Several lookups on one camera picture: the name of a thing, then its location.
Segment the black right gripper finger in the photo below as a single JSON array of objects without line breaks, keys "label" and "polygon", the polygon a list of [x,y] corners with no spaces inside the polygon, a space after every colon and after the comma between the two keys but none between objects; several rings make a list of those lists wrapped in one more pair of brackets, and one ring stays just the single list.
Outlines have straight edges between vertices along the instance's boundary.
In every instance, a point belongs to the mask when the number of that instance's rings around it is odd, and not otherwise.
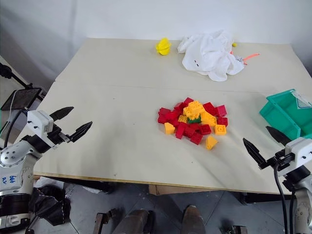
[{"label": "black right gripper finger", "polygon": [[260,169],[267,167],[267,162],[264,157],[259,153],[259,150],[247,139],[243,138],[244,146],[249,155],[256,161]]},{"label": "black right gripper finger", "polygon": [[267,131],[270,133],[270,135],[278,142],[281,143],[283,146],[286,146],[291,140],[282,132],[275,129],[271,126],[266,126]]}]

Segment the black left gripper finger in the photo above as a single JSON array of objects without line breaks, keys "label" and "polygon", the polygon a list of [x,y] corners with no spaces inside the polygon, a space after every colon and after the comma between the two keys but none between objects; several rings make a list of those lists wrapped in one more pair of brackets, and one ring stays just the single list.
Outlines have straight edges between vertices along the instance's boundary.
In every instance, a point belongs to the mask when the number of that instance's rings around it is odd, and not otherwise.
[{"label": "black left gripper finger", "polygon": [[90,121],[77,128],[76,131],[69,136],[70,142],[76,142],[78,139],[84,136],[87,133],[87,131],[91,128],[92,124],[93,122]]},{"label": "black left gripper finger", "polygon": [[74,107],[72,107],[72,106],[61,108],[61,109],[53,112],[52,114],[50,114],[50,117],[53,119],[53,121],[60,120],[60,119],[64,118],[65,116],[67,116],[73,109],[74,109]]}]

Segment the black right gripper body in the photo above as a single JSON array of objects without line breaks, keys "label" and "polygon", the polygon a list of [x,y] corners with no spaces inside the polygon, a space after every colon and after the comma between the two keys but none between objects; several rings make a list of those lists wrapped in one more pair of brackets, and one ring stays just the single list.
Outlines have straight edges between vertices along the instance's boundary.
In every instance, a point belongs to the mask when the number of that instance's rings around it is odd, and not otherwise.
[{"label": "black right gripper body", "polygon": [[277,165],[277,170],[281,171],[290,166],[290,162],[294,161],[295,154],[294,153],[285,153],[285,149],[275,153],[275,155],[268,160],[262,159],[262,161],[258,164],[260,169],[267,168],[271,166],[272,168]]}]

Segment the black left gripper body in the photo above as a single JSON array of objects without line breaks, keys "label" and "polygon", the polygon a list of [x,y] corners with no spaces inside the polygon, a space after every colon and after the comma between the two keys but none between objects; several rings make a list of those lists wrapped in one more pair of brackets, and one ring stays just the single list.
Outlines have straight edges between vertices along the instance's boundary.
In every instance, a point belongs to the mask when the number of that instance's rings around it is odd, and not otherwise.
[{"label": "black left gripper body", "polygon": [[53,125],[52,131],[47,134],[47,144],[51,148],[55,148],[57,145],[63,142],[70,142],[71,137],[62,132],[62,129],[57,125]]}]

